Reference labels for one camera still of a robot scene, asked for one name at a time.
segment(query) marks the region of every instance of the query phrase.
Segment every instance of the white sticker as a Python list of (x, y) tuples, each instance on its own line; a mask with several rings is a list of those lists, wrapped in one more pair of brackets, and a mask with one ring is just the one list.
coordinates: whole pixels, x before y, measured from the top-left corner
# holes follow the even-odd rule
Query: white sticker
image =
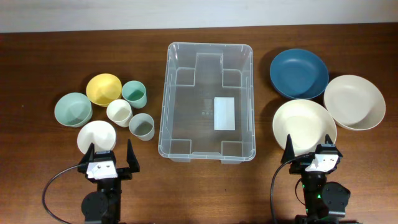
[(235, 130), (235, 99), (214, 97), (214, 130)]

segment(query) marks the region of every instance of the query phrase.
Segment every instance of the green cup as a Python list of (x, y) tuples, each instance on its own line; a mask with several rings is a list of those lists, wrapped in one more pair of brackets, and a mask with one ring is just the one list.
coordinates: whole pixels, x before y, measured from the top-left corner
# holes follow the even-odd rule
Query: green cup
[(124, 84), (122, 96), (133, 108), (140, 109), (147, 104), (145, 86), (139, 81), (129, 81)]
[(86, 95), (69, 93), (55, 105), (54, 114), (60, 124), (76, 128), (82, 127), (91, 119), (93, 110)]

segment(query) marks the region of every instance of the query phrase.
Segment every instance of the wooden table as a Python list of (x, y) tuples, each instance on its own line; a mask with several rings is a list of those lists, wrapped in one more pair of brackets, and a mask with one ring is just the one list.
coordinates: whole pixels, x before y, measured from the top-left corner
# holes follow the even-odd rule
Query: wooden table
[[(113, 73), (122, 83), (139, 80), (149, 102), (135, 113), (156, 123), (153, 140), (116, 127), (118, 167), (126, 166), (131, 139), (141, 172), (123, 182), (122, 221), (127, 223), (270, 223), (269, 190), (282, 150), (272, 134), (272, 117), (284, 102), (271, 87), (269, 65), (282, 50), (308, 49), (327, 64), (332, 78), (355, 74), (383, 93), (387, 113), (369, 131), (338, 127), (336, 145), (344, 159), (329, 180), (350, 189), (348, 220), (396, 223), (398, 219), (398, 24), (277, 26), (220, 29), (117, 30), (4, 34), (0, 43), (0, 223), (55, 223), (41, 204), (45, 183), (77, 164), (79, 128), (66, 128), (53, 115), (66, 93), (85, 92), (88, 80)], [(176, 163), (157, 151), (167, 46), (171, 42), (249, 44), (254, 51), (257, 155), (251, 162)], [(93, 106), (92, 120), (108, 121)], [(277, 216), (304, 214), (294, 194), (299, 176), (285, 168), (275, 186)], [(57, 179), (47, 194), (60, 217), (82, 223), (80, 204), (96, 189), (76, 171)]]

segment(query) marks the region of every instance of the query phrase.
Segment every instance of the white bowl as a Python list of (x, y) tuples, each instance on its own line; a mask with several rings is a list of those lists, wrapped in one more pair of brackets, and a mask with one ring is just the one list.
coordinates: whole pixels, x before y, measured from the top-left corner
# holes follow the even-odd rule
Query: white bowl
[(386, 102), (379, 89), (356, 75), (333, 79), (323, 102), (338, 125), (355, 131), (376, 127), (386, 113)]
[(77, 146), (83, 154), (94, 143), (95, 151), (110, 151), (116, 145), (116, 131), (108, 122), (92, 121), (86, 124), (77, 136)]
[(329, 112), (310, 100), (283, 104), (274, 115), (272, 130), (283, 150), (290, 134), (296, 156), (315, 151), (318, 144), (325, 143), (326, 134), (333, 142), (337, 138), (336, 124)]

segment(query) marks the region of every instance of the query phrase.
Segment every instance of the yellow bowl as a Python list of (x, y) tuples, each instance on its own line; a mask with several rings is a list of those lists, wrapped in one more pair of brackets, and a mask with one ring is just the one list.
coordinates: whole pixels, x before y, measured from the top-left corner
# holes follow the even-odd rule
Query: yellow bowl
[(86, 87), (88, 99), (96, 105), (107, 107), (112, 101), (120, 99), (122, 83), (112, 74), (99, 74), (92, 78)]

